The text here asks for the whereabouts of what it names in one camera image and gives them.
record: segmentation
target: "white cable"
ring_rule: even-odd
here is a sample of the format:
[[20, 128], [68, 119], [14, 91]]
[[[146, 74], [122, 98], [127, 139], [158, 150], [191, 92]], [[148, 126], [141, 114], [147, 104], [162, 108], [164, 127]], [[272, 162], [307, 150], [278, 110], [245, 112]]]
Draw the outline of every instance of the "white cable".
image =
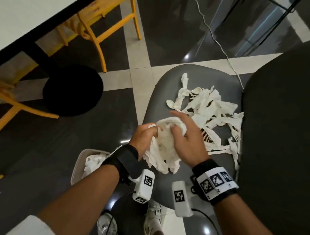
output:
[[235, 71], [235, 69], [234, 69], [233, 65], [231, 64], [231, 62], [230, 62], [230, 60], [229, 60], [229, 58], [228, 58], [227, 54], [224, 52], [224, 50], [223, 50], [223, 48], [222, 48], [221, 44], [219, 44], [219, 42], [218, 42], [218, 41], [216, 41], [216, 40], [214, 39], [214, 37], [213, 37], [213, 33], [212, 33], [212, 31], [211, 31], [211, 28], [210, 28], [210, 27], [206, 24], [206, 21], [205, 21], [205, 16], [204, 16], [204, 14], [202, 14], [202, 13], [201, 13], [201, 11], [200, 11], [198, 1], [197, 1], [197, 0], [195, 0], [195, 2], [197, 3], [197, 7], [198, 7], [199, 14], [200, 14], [200, 15], [202, 16], [202, 18], [203, 18], [203, 23], [204, 23], [204, 24], [208, 27], [208, 29], [210, 30], [211, 37], [212, 37], [213, 41], [215, 41], [215, 42], [219, 45], [219, 47], [221, 48], [222, 52], [225, 54], [225, 56], [226, 56], [226, 58], [227, 58], [227, 60], [228, 60], [228, 63], [229, 63], [229, 65], [230, 65], [230, 67], [233, 69], [233, 71], [234, 71], [234, 72], [235, 72], [235, 74], [237, 75], [237, 77], [238, 77], [238, 79], [239, 79], [239, 82], [240, 82], [240, 84], [241, 84], [242, 88], [244, 89], [244, 87], [243, 87], [243, 85], [242, 85], [241, 78], [240, 78], [239, 74]]

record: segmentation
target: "white sock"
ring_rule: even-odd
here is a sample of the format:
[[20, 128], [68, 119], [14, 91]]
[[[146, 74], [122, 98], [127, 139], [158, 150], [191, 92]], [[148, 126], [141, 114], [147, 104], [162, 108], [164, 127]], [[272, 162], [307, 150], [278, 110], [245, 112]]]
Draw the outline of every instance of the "white sock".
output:
[[159, 222], [159, 219], [157, 219], [157, 218], [153, 218], [152, 220], [150, 220], [150, 222], [148, 224], [148, 228], [150, 229], [150, 235], [153, 235], [154, 232], [156, 232], [156, 231], [162, 232], [162, 226]]

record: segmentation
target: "white container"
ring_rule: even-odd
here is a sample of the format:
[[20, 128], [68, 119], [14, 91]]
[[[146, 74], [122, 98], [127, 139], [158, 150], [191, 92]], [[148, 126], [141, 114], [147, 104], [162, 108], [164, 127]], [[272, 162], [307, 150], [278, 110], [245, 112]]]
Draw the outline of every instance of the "white container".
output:
[[110, 153], [96, 149], [84, 149], [80, 153], [77, 162], [75, 163], [73, 173], [71, 176], [71, 185], [74, 185], [83, 178], [86, 158], [90, 155], [97, 155], [97, 154], [104, 154], [108, 156]]

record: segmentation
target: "white sleeve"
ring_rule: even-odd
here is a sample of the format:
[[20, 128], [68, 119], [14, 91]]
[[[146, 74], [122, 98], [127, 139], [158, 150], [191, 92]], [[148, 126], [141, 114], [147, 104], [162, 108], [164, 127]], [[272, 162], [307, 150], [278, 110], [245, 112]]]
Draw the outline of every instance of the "white sleeve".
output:
[[20, 224], [14, 227], [7, 235], [55, 235], [53, 231], [34, 215], [28, 216]]

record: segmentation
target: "orange wooden chair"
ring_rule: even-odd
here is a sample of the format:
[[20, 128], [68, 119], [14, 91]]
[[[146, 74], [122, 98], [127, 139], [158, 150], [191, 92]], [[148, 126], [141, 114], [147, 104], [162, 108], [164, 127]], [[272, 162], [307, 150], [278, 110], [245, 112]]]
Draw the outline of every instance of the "orange wooden chair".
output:
[[[102, 53], [102, 50], [100, 48], [100, 42], [105, 40], [108, 36], [113, 34], [116, 30], [124, 26], [129, 20], [133, 19], [137, 37], [139, 40], [141, 40], [141, 35], [139, 32], [138, 22], [137, 22], [137, 14], [135, 10], [135, 0], [130, 0], [131, 3], [131, 9], [132, 13], [126, 16], [121, 21], [117, 22], [115, 25], [113, 25], [111, 28], [109, 28], [107, 31], [103, 32], [100, 36], [96, 37], [94, 32], [91, 29], [90, 22], [98, 17], [102, 16], [105, 17], [107, 13], [109, 13], [112, 9], [117, 7], [121, 4], [124, 0], [96, 0], [93, 3], [91, 3], [89, 6], [72, 16], [69, 20], [65, 21], [63, 25], [70, 28], [75, 33], [81, 35], [86, 40], [91, 40], [95, 44], [95, 47], [98, 51], [99, 58], [101, 61], [101, 67], [103, 72], [107, 71], [104, 56]], [[64, 33], [62, 32], [61, 27], [57, 27], [59, 34], [61, 35], [64, 45], [68, 45], [68, 42], [64, 38]]]
[[24, 110], [39, 116], [47, 117], [47, 118], [59, 118], [58, 115], [52, 113], [46, 113], [37, 109], [33, 109], [29, 106], [26, 106], [18, 101], [16, 101], [13, 95], [10, 93], [9, 89], [14, 88], [13, 85], [7, 84], [0, 81], [0, 100], [4, 100], [5, 102], [13, 105], [13, 107], [7, 111], [6, 114], [0, 118], [0, 130], [20, 111]]

